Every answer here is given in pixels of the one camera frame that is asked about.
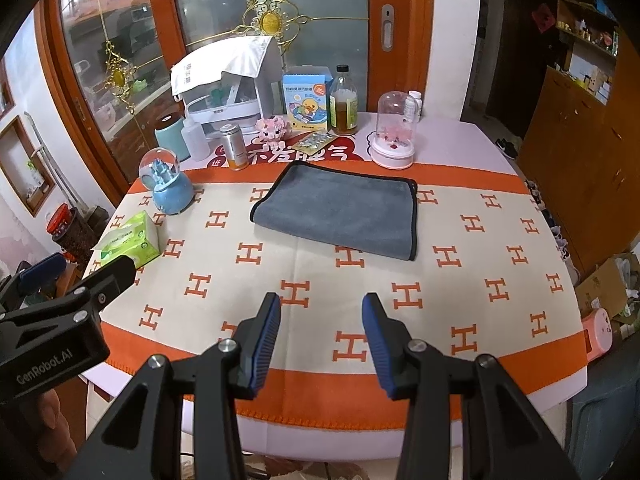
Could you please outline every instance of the human hand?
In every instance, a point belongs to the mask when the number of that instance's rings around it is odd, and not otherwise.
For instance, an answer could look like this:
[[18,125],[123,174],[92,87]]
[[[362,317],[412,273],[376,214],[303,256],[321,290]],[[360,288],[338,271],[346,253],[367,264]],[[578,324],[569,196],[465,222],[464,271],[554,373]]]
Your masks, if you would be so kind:
[[66,471],[78,452],[69,435],[69,423],[60,413],[60,399],[55,390],[38,398],[38,413],[46,428],[38,438],[38,452],[44,460],[56,464],[60,471]]

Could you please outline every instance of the pink device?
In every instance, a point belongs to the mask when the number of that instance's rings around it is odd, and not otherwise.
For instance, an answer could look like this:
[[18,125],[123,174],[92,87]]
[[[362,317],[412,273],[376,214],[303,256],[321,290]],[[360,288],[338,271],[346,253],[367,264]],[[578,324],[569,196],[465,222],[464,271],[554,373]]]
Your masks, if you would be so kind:
[[582,326],[587,344],[587,361],[591,362],[609,351],[613,343],[609,315],[603,308],[597,308],[582,320]]

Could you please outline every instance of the teal container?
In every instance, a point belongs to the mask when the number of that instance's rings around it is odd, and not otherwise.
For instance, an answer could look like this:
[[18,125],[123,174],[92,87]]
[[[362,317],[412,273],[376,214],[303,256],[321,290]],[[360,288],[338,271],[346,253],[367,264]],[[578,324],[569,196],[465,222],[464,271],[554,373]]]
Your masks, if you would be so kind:
[[158,146],[174,152],[180,162],[191,156],[182,138],[183,122],[183,118],[177,113],[167,114],[156,121]]

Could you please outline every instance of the glass door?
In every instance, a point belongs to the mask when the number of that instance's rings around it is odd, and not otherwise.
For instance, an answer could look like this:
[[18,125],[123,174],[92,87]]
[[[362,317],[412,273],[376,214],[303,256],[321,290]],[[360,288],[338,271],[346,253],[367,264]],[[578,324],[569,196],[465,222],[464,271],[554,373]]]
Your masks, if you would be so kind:
[[367,108],[369,0],[176,0],[187,50],[232,34],[269,34],[283,66],[348,64]]
[[149,0],[60,0],[66,50],[89,113],[127,181],[177,109]]

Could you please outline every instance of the gold door decoration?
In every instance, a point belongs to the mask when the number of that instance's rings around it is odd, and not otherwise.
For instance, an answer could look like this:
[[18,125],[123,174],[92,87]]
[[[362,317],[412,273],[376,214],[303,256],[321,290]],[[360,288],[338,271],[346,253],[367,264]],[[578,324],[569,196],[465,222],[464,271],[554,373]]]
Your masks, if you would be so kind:
[[[104,39],[106,41],[106,53],[107,59],[107,79],[104,87],[109,89],[111,93],[117,97],[132,115],[135,115],[133,104],[130,102],[130,97],[133,89],[133,83],[135,82],[135,73],[138,67],[133,66],[129,61],[120,56],[111,41],[109,41],[107,35],[107,29],[104,24],[104,17],[102,15],[102,7],[100,6],[100,0],[98,2],[98,12],[100,12],[100,19],[102,20],[102,29],[104,31]],[[306,14],[301,14],[298,6],[290,0],[249,0],[245,12],[242,14],[242,23],[237,27],[214,34],[213,36],[207,36],[200,40],[192,41],[186,46],[193,46],[205,41],[215,40],[222,38],[223,36],[237,35],[262,35],[273,36],[278,40],[278,46],[280,47],[280,54],[282,56],[283,66],[286,67],[284,61],[284,55],[291,46],[291,43],[295,41],[303,25],[315,20],[363,20],[368,21],[368,18],[352,18],[346,16],[323,16],[323,17],[311,17]],[[156,57],[146,64],[153,63],[160,59],[162,56]]]

